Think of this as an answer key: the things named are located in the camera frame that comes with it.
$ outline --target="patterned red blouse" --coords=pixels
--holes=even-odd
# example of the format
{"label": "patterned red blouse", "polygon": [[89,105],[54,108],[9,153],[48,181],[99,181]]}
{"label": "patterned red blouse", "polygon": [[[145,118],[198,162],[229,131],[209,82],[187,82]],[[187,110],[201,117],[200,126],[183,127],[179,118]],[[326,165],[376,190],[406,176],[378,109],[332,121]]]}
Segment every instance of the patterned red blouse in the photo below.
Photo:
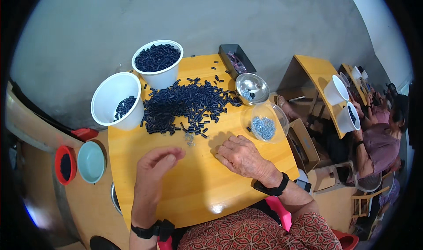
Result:
{"label": "patterned red blouse", "polygon": [[184,249],[342,249],[326,220],[305,213],[287,232],[275,220],[246,208],[214,221],[191,227],[179,242]]}

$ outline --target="wooden table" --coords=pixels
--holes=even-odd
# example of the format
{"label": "wooden table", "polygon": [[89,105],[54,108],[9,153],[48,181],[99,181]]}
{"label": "wooden table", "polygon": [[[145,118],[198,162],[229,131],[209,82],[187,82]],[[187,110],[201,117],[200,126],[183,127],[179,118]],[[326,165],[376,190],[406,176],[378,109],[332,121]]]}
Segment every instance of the wooden table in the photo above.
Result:
{"label": "wooden table", "polygon": [[321,58],[317,57],[309,57],[309,56],[302,56],[302,55],[294,55],[294,58],[299,62],[301,67],[307,73],[309,78],[312,80],[315,88],[316,94],[313,99],[313,103],[310,107],[310,113],[312,112],[314,105],[316,103],[317,97],[320,94],[323,102],[326,105],[327,110],[332,118],[333,124],[335,125],[336,132],[338,133],[339,139],[344,137],[345,133],[339,130],[338,123],[336,122],[336,116],[342,110],[343,106],[346,106],[346,101],[341,102],[337,105],[330,105],[327,101],[325,94],[323,93],[323,89],[326,85],[331,81],[332,76],[337,74],[336,69],[332,66],[332,64]]}
{"label": "wooden table", "polygon": [[[213,82],[218,75],[225,82],[218,83],[224,90],[234,90],[235,81],[225,73],[225,66],[218,54],[183,58],[179,63],[180,84],[188,84],[187,78],[201,78]],[[145,81],[140,78],[142,87]],[[142,91],[142,99],[149,98],[149,87]],[[149,135],[145,127],[132,131],[108,128],[109,154],[113,180],[119,205],[128,228],[131,221],[131,207],[134,196],[136,163],[154,147],[175,145],[187,151],[185,158],[166,174],[163,179],[162,199],[157,207],[157,218],[170,220],[175,226],[185,227],[214,220],[248,207],[266,197],[251,185],[251,179],[229,171],[212,154],[217,145],[231,135],[242,134],[254,142],[262,156],[272,161],[276,167],[288,174],[290,179],[299,177],[298,169],[287,139],[271,144],[257,140],[246,130],[249,125],[252,107],[226,105],[227,114],[222,114],[217,124],[207,126],[209,139],[195,136],[195,146],[189,147],[184,132],[154,133]],[[177,117],[175,124],[187,119]]]}
{"label": "wooden table", "polygon": [[347,64],[342,64],[341,67],[339,68],[340,72],[345,72],[348,74],[348,76],[351,78],[352,83],[354,84],[355,88],[358,91],[358,94],[360,95],[361,100],[363,101],[364,105],[367,105],[367,88],[363,87],[361,82],[357,81],[355,78],[353,78],[352,76],[352,69],[354,67],[347,65]]}

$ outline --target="black hair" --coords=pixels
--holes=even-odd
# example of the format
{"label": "black hair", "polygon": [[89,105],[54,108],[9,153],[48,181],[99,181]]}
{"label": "black hair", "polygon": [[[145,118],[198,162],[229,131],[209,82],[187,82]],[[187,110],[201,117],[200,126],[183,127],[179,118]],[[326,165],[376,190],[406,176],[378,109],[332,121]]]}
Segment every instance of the black hair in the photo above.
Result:
{"label": "black hair", "polygon": [[399,129],[401,133],[405,133],[408,126],[408,97],[398,94],[394,101],[392,121],[398,122],[402,120],[404,120],[404,124]]}

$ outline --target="right hand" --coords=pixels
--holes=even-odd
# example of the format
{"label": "right hand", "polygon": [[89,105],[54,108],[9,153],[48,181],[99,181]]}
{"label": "right hand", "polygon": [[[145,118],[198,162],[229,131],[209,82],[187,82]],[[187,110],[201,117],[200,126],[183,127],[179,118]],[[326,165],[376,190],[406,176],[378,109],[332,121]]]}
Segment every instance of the right hand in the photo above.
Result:
{"label": "right hand", "polygon": [[358,102],[352,102],[352,105],[354,105],[355,110],[356,110],[356,111],[357,111],[357,113],[358,113],[358,117],[359,117],[360,119],[363,119],[363,118],[364,118],[364,113],[363,113],[363,111],[361,110],[361,106],[360,106],[360,104],[359,104]]}
{"label": "right hand", "polygon": [[230,136],[223,145],[216,147],[216,151],[214,156],[234,173],[257,179],[267,188],[278,187],[282,181],[282,173],[242,135]]}

